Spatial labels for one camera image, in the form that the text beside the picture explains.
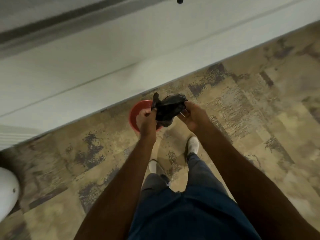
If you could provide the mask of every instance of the patterned carpet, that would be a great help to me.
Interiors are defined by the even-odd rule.
[[[320,23],[154,91],[160,98],[183,93],[205,108],[235,148],[320,230]],[[154,91],[2,151],[1,163],[18,175],[23,192],[0,224],[1,239],[72,240],[138,140],[128,123],[130,108]],[[153,148],[175,191],[186,186],[183,152],[190,135],[176,118],[158,132]],[[199,156],[221,179],[202,148]]]

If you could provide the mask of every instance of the pants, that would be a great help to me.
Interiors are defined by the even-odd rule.
[[[210,187],[228,195],[222,183],[214,176],[210,168],[197,154],[190,153],[187,156],[187,161],[189,167],[187,187],[189,185]],[[150,173],[141,188],[140,202],[162,190],[169,189],[165,178],[166,176],[164,175]]]

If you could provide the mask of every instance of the person's right hand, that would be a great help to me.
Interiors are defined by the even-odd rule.
[[[178,118],[182,120],[184,124],[197,135],[198,132],[206,129],[211,125],[210,119],[206,111],[200,108],[198,105],[189,101],[184,102],[186,109],[178,114]]]

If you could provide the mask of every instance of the wall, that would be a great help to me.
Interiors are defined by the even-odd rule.
[[[169,0],[0,60],[0,125],[41,132],[320,19],[320,0]]]

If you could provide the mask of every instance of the red bucket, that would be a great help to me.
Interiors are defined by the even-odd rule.
[[[140,113],[140,111],[142,109],[151,108],[151,105],[152,105],[151,100],[142,100],[142,101],[139,101],[138,103],[136,103],[132,107],[132,109],[129,113],[129,124],[135,132],[140,133],[138,126],[137,126],[137,120],[136,120],[137,115]],[[157,131],[159,131],[161,128],[162,128],[162,126],[157,126]]]

